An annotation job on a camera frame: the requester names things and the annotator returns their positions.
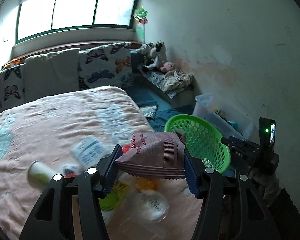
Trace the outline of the red snack bag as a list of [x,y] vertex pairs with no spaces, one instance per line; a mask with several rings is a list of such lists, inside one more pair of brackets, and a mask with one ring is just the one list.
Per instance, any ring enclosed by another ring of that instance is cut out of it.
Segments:
[[144,178],[184,179],[185,145],[174,132],[135,133],[115,160],[124,172]]

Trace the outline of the left butterfly cushion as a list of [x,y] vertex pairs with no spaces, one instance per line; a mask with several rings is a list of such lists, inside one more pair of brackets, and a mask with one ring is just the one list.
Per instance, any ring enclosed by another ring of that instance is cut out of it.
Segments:
[[25,103],[25,64],[0,71],[0,113]]

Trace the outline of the colourful pinwheel toy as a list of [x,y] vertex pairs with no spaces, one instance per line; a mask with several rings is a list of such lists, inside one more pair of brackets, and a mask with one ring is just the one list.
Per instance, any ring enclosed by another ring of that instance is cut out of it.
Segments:
[[145,10],[143,6],[139,6],[134,10],[133,18],[136,22],[136,33],[142,38],[143,43],[145,43],[146,39],[145,26],[148,24],[147,15],[148,11]]

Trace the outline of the grey white plush toy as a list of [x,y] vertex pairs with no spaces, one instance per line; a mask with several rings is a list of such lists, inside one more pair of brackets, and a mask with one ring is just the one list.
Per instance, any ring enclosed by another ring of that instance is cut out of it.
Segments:
[[142,44],[140,48],[136,50],[137,53],[141,55],[147,55],[150,53],[151,49],[154,47],[154,44],[152,42],[148,44]]

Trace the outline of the crumpled white wrapper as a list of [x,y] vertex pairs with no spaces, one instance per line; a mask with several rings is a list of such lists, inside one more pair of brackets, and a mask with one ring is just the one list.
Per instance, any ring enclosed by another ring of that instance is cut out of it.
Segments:
[[60,172],[65,178],[71,178],[77,176],[77,165],[75,164],[63,164],[60,166]]

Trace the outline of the pink plush toy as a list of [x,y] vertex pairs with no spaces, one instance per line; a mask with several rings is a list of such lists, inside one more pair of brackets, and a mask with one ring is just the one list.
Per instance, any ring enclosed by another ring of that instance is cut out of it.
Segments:
[[172,71],[175,69],[175,64],[172,62],[165,62],[163,65],[160,67],[160,71],[164,74],[166,74],[169,71]]

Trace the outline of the red foam fruit net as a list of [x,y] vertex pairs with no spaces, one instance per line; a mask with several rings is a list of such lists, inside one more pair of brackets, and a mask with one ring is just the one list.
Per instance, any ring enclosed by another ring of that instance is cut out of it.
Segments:
[[125,154],[131,149],[131,144],[123,145],[122,146],[122,153]]

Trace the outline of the window with green frame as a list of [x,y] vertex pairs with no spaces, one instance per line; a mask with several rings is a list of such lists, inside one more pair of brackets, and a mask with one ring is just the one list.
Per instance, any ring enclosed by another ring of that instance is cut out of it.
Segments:
[[18,8],[16,42],[72,29],[130,29],[137,1],[27,0]]

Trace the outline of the cow plush toy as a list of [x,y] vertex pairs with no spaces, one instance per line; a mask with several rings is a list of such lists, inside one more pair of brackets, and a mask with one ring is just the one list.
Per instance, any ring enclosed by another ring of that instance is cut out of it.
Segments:
[[146,63],[142,66],[142,71],[144,73],[150,70],[159,70],[162,73],[166,73],[167,70],[164,64],[168,61],[166,56],[166,47],[164,42],[158,41],[156,45],[150,50],[149,59],[153,60],[153,63]]

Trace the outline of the plain white cushion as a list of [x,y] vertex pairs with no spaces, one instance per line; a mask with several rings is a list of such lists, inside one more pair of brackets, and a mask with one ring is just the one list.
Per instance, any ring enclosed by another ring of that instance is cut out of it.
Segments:
[[25,102],[79,90],[79,49],[28,57],[24,65]]

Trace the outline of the clear plastic cup lid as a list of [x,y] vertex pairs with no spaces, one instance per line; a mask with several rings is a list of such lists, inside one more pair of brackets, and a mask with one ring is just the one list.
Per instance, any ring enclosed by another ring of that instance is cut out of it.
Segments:
[[149,223],[158,223],[166,218],[170,206],[160,192],[145,190],[136,195],[134,209],[139,219]]

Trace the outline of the yellow green drink carton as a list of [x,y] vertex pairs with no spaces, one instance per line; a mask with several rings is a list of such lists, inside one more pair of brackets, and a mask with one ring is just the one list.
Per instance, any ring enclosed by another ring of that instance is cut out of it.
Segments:
[[112,191],[106,196],[106,198],[99,199],[102,217],[106,225],[110,223],[115,212],[121,206],[128,190],[128,182],[117,180],[114,183]]

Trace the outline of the pink quilted blanket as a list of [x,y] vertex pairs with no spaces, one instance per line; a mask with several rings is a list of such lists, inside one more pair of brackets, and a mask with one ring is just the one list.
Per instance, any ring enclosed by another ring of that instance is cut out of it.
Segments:
[[[126,92],[116,87],[48,96],[0,113],[0,227],[18,239],[40,196],[29,184],[34,161],[53,170],[74,164],[71,150],[93,136],[108,150],[126,145],[133,133],[152,128]],[[111,239],[191,239],[202,201],[194,198],[184,180],[161,180],[159,190],[169,204],[158,223],[139,221],[133,209],[135,187],[129,188],[116,211],[106,213]]]

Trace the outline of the butterfly cushion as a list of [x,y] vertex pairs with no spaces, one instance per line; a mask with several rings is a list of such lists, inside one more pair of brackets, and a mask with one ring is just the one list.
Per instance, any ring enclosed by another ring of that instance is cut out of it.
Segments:
[[25,64],[0,71],[0,113],[25,103]]
[[132,86],[130,43],[113,43],[80,51],[78,76],[80,90],[101,86],[125,89]]

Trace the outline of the clear plastic storage box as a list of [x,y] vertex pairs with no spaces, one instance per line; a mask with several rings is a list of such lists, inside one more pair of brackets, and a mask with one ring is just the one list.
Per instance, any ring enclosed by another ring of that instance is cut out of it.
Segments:
[[224,137],[248,140],[252,135],[254,124],[233,104],[213,93],[200,94],[194,99],[196,104],[192,115],[215,126]]

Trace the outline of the right butterfly cushion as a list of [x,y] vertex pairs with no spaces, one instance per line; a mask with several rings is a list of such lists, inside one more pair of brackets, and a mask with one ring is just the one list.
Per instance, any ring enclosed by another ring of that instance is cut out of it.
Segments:
[[78,76],[80,90],[101,86],[125,89],[132,86],[130,43],[113,43],[80,51]]

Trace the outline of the white blue milk carton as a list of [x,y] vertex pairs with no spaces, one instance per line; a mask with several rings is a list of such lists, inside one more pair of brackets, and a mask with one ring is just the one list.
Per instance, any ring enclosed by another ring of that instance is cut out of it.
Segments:
[[75,145],[70,153],[84,169],[87,169],[97,165],[102,158],[109,156],[111,150],[90,135]]

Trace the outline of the crumpled beige cloth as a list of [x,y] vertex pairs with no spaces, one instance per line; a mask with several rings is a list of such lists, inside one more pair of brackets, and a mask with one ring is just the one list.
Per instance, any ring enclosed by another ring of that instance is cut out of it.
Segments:
[[181,69],[174,69],[164,76],[161,89],[166,92],[179,88],[186,88],[191,84],[193,75],[183,72]]

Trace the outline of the green plastic mesh basket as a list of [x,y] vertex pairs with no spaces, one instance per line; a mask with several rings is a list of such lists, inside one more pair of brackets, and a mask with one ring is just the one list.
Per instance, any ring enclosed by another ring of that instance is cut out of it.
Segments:
[[206,167],[223,174],[231,162],[228,146],[221,143],[222,134],[212,124],[193,115],[179,114],[165,124],[166,132],[181,129],[185,132],[185,146],[189,153],[203,161]]

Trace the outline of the white green paper cup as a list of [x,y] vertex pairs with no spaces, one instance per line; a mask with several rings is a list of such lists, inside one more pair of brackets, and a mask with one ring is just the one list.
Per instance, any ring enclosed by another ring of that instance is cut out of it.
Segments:
[[27,179],[32,187],[43,190],[56,173],[55,170],[41,161],[34,161],[29,166]]

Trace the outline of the blue sofa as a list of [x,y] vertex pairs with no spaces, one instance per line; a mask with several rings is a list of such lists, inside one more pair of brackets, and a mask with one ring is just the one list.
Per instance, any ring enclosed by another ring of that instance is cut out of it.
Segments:
[[149,82],[137,69],[143,63],[142,55],[131,50],[132,70],[134,85],[125,89],[126,93],[135,101],[138,106],[157,105],[153,117],[148,117],[148,123],[155,131],[163,131],[166,121],[178,114],[192,114],[194,109],[193,86],[190,85],[184,91],[178,93],[174,98],[169,98],[159,88]]

